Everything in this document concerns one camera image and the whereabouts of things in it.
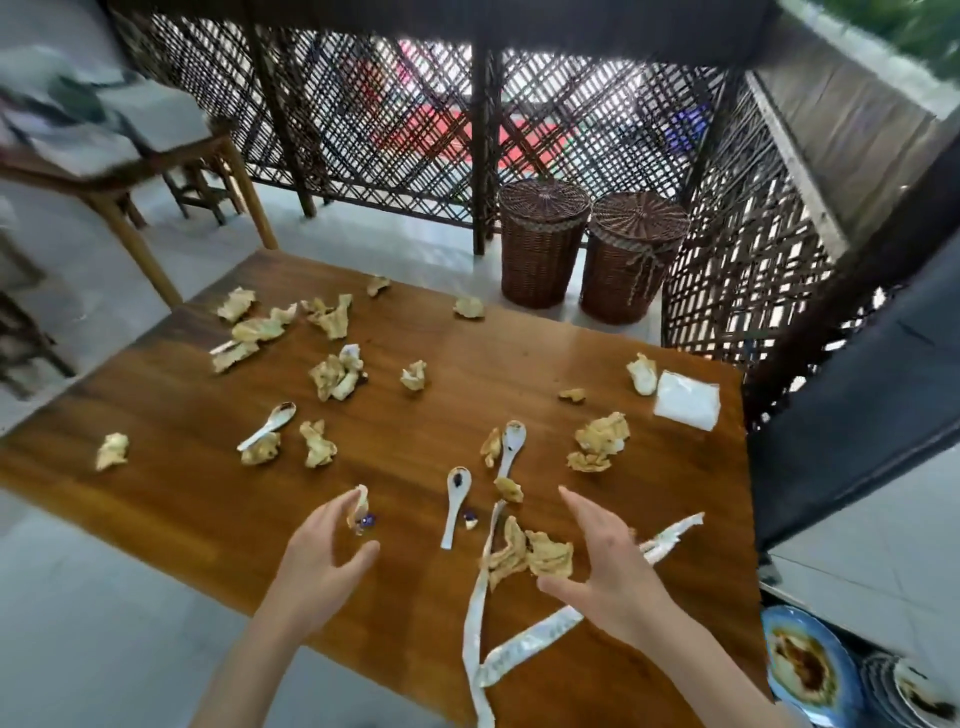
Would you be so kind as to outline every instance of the white spoon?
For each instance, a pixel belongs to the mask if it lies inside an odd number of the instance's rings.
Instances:
[[[503,457],[500,458],[500,472],[497,477],[509,477],[510,466],[514,464],[516,454],[527,441],[527,428],[523,423],[510,420],[503,430]]]
[[[270,417],[267,418],[267,422],[265,422],[263,426],[260,427],[260,429],[258,429],[253,435],[248,437],[237,446],[237,452],[243,452],[268,432],[273,432],[275,429],[280,429],[288,422],[293,420],[294,415],[296,414],[297,406],[291,401],[278,404],[276,407],[274,407],[274,411],[270,413]]]
[[[453,529],[457,527],[457,515],[460,506],[467,499],[472,477],[466,468],[454,468],[446,477],[446,494],[450,498],[450,510],[446,513],[446,528],[444,538],[440,541],[440,548],[450,551],[453,548]]]

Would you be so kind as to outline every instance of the hand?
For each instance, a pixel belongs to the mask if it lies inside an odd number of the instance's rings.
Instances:
[[[583,529],[590,557],[586,583],[541,576],[537,586],[566,602],[612,637],[648,651],[660,616],[676,605],[619,516],[560,486]]]
[[[310,514],[287,546],[261,611],[281,619],[302,640],[346,603],[376,560],[378,541],[367,541],[341,567],[333,564],[333,532],[360,498],[354,488]]]

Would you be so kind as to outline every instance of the table leg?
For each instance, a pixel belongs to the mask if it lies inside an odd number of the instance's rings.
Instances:
[[[133,226],[124,218],[120,207],[106,195],[90,194],[86,195],[84,200],[98,215],[104,218],[107,227],[119,238],[130,257],[140,266],[143,275],[147,277],[164,302],[171,308],[183,303],[183,298],[180,297],[177,288],[167,278],[167,274],[163,272],[160,264],[156,262],[156,258],[150,252],[140,233],[134,230]]]
[[[275,251],[279,248],[274,237],[274,231],[270,227],[270,221],[267,220],[263,212],[263,205],[260,204],[260,198],[256,196],[256,190],[253,189],[253,182],[247,176],[247,168],[244,166],[243,158],[233,146],[233,141],[228,137],[224,140],[222,151],[227,158],[227,164],[233,178],[237,180],[237,186],[240,187],[240,194],[243,195],[244,202],[247,203],[247,209],[253,218],[253,224],[256,225],[256,231],[260,233],[260,240],[263,247]]]

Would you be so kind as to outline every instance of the wooden post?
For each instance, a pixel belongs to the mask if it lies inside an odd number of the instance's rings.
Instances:
[[[244,202],[247,203],[247,209],[253,218],[253,224],[256,225],[256,231],[260,233],[260,240],[263,247],[275,251],[279,248],[274,237],[274,231],[270,227],[270,221],[263,211],[263,205],[260,204],[260,198],[256,196],[256,190],[253,189],[253,182],[247,176],[247,168],[244,166],[243,158],[237,148],[233,146],[233,140],[228,136],[224,139],[220,148],[221,153],[227,158],[230,172],[233,178],[237,180],[237,186],[240,187],[240,194],[243,195]]]
[[[470,157],[473,163],[473,254],[487,249],[487,43],[473,44],[470,58]]]
[[[124,217],[119,205],[107,195],[102,194],[85,195],[84,201],[104,219],[107,227],[127,249],[133,261],[140,266],[143,275],[147,277],[163,301],[171,308],[183,303],[183,298],[180,296],[177,287],[167,278],[167,274],[156,262],[154,254],[150,252],[140,233],[127,222],[127,218]]]
[[[253,72],[256,74],[260,82],[260,87],[263,89],[263,97],[267,102],[267,109],[270,111],[270,117],[274,123],[276,138],[280,142],[280,149],[283,152],[287,169],[290,170],[290,176],[294,180],[297,197],[300,198],[300,207],[303,208],[303,214],[307,217],[316,217],[317,206],[313,202],[313,195],[311,195],[310,191],[306,188],[306,177],[303,175],[303,168],[300,166],[300,160],[297,157],[297,147],[294,146],[294,142],[290,138],[288,120],[283,111],[283,106],[280,103],[274,75],[270,71],[267,57],[263,52],[263,44],[260,42],[260,36],[257,33],[256,26],[249,20],[244,22],[243,32],[244,37],[247,39],[247,45],[250,47]]]

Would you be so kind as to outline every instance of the woven basket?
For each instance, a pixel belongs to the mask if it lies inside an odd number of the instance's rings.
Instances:
[[[503,275],[507,301],[546,308],[564,299],[590,214],[575,184],[521,180],[500,190]]]
[[[684,209],[654,192],[614,192],[597,200],[580,307],[607,324],[642,319],[689,228]]]

